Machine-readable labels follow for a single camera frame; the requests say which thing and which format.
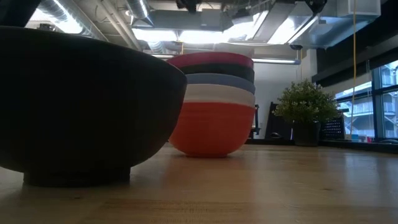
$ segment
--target window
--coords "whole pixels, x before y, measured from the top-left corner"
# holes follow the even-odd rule
[[[398,91],[383,94],[384,135],[386,138],[398,138]]]
[[[363,137],[374,137],[373,102],[371,97],[355,99],[339,103],[338,109],[343,112],[345,133],[351,133],[351,115],[353,119],[353,134]]]
[[[358,85],[355,87],[355,94],[360,94],[360,93],[368,93],[372,90],[372,82],[366,82],[363,83],[362,85]],[[344,98],[347,96],[352,96],[354,92],[354,88],[350,88],[348,90],[342,91],[341,93],[336,94],[336,99]]]
[[[336,94],[338,109],[343,110],[345,133],[351,132],[352,117],[353,134],[359,139],[398,139],[398,60],[368,74],[367,80],[355,87],[355,92],[350,88]]]
[[[388,63],[387,65],[383,65],[380,68],[380,75],[381,75],[383,88],[398,84],[397,69],[398,69],[398,60],[395,62]]]

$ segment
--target green leaves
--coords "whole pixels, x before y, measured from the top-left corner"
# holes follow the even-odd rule
[[[320,85],[307,79],[300,83],[292,82],[292,86],[286,88],[278,100],[280,104],[273,113],[287,122],[324,122],[338,116],[335,97],[322,92]]]

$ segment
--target wooden table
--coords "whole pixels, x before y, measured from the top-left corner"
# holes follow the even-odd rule
[[[170,146],[129,185],[22,186],[0,169],[0,223],[398,223],[398,157],[333,148],[244,146],[226,159]]]

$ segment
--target gray bowl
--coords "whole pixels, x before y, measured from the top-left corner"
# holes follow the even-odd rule
[[[252,94],[256,92],[256,87],[250,81],[232,75],[223,75],[216,73],[196,73],[187,75],[188,84],[216,84],[233,86],[249,91]]]

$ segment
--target bowl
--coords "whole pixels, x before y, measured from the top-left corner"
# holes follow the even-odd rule
[[[228,63],[237,64],[244,67],[253,68],[253,60],[241,54],[227,53],[227,52],[200,52],[179,55],[167,60],[168,63],[177,68],[186,67],[190,65],[201,65],[206,63]]]
[[[187,75],[188,84],[215,84],[215,85],[226,85],[242,90],[246,90],[254,94],[256,87],[253,83],[239,77],[232,75],[223,75],[215,73],[198,73]]]
[[[128,180],[168,140],[187,84],[174,66],[86,37],[0,33],[0,166],[28,184]]]
[[[184,103],[218,102],[254,106],[254,95],[241,88],[214,84],[188,84]]]
[[[255,108],[232,103],[184,103],[169,141],[192,157],[225,157],[247,140]]]
[[[202,65],[191,65],[187,67],[179,67],[186,75],[195,73],[217,73],[223,75],[232,75],[254,83],[254,70],[242,65],[227,63],[209,63]]]

